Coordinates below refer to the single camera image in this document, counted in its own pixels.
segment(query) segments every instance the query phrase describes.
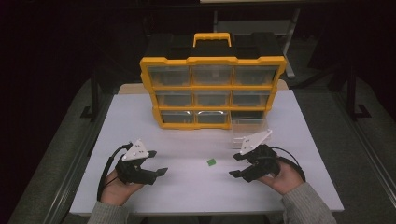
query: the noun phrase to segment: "small green block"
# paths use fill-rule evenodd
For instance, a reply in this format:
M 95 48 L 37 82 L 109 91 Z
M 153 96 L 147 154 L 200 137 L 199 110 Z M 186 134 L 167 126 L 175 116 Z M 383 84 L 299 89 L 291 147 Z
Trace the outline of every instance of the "small green block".
M 210 160 L 207 161 L 207 164 L 209 166 L 212 166 L 212 165 L 216 164 L 216 160 L 215 159 L 210 159 Z

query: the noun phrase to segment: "black cable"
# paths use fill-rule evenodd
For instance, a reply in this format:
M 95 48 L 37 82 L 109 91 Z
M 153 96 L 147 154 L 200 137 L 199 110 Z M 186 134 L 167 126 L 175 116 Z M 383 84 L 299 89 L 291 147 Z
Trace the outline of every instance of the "black cable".
M 112 164 L 113 161 L 114 161 L 114 157 L 115 157 L 115 156 L 117 155 L 117 153 L 119 153 L 122 149 L 129 150 L 129 148 L 131 148 L 132 145 L 133 145 L 133 144 L 130 142 L 130 143 L 127 144 L 127 145 L 123 145 L 123 146 L 117 148 L 117 150 L 113 153 L 113 155 L 112 155 L 111 157 L 108 158 L 108 161 L 107 161 L 107 163 L 106 163 L 105 169 L 104 169 L 103 172 L 102 172 L 102 176 L 101 176 L 101 178 L 100 178 L 99 185 L 98 185 L 98 192 L 97 192 L 97 195 L 96 195 L 96 200 L 97 200 L 98 202 L 100 202 L 100 199 L 101 199 L 101 197 L 102 197 L 103 189 L 104 189 L 105 186 L 106 186 L 106 185 L 105 185 L 106 176 L 107 176 L 108 170 L 110 169 L 111 164 Z
M 286 153 L 288 153 L 295 161 L 296 161 L 296 164 L 298 165 L 298 166 L 300 166 L 300 164 L 298 163 L 298 161 L 293 157 L 293 155 L 291 155 L 291 153 L 289 153 L 286 149 L 283 149 L 283 148 L 281 148 L 281 147 L 271 147 L 272 149 L 279 149 L 279 150 L 282 150 L 282 151 L 284 151 L 284 152 L 286 152 Z

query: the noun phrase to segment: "finger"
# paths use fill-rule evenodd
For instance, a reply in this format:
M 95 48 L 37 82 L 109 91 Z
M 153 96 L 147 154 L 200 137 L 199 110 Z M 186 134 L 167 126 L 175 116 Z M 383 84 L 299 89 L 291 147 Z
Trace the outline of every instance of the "finger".
M 258 178 L 257 180 L 259 180 L 260 182 L 262 182 L 268 186 L 272 186 L 275 181 L 272 177 L 267 176 L 267 175 L 264 175 L 264 176 Z
M 131 184 L 128 185 L 128 191 L 133 194 L 135 192 L 137 192 L 138 190 L 140 190 L 141 188 L 143 188 L 145 185 L 143 184 Z

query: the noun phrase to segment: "white table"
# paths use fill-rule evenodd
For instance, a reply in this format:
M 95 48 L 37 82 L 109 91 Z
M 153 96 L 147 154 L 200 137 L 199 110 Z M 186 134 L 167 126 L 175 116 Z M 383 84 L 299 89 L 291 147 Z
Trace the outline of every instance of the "white table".
M 267 116 L 273 134 L 268 145 L 288 150 L 305 171 L 307 181 L 332 211 L 344 210 L 292 91 L 279 91 Z M 121 145 L 140 138 L 156 150 L 142 168 L 168 167 L 153 186 L 145 186 L 125 204 L 140 216 L 262 214 L 283 210 L 281 196 L 264 184 L 247 183 L 228 172 L 249 166 L 235 161 L 227 130 L 163 130 L 151 114 L 147 94 L 116 95 L 81 180 L 71 213 L 88 215 L 109 156 Z M 113 163 L 116 165 L 120 152 Z M 289 158 L 278 152 L 278 155 Z M 208 166 L 209 159 L 217 164 Z

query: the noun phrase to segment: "yellow storage organizer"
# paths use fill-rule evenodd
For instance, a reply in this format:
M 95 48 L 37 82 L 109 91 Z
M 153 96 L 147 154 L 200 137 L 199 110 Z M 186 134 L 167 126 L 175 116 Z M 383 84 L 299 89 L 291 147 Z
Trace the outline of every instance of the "yellow storage organizer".
M 263 119 L 286 60 L 272 33 L 153 35 L 140 62 L 152 113 L 165 129 L 230 129 Z

